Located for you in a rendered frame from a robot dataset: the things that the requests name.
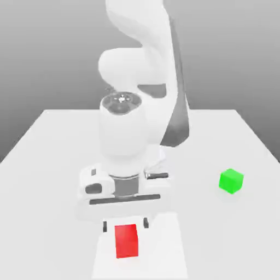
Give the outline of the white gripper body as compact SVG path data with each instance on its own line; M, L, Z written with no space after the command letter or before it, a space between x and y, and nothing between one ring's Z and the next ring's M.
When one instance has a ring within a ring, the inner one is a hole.
M110 218L131 216L153 217L174 209L175 195L171 192L155 192L127 197L85 194L78 198L75 216L79 220L99 222Z

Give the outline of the small red cube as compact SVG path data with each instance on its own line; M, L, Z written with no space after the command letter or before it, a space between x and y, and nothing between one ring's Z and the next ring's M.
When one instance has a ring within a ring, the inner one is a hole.
M116 258L137 257L138 233L136 224L116 225L114 230Z

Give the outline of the small green cube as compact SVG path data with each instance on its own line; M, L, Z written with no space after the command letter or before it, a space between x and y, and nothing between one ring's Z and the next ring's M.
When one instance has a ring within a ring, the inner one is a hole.
M243 174L230 168L220 174L219 187L230 194L234 194L241 189L243 179Z

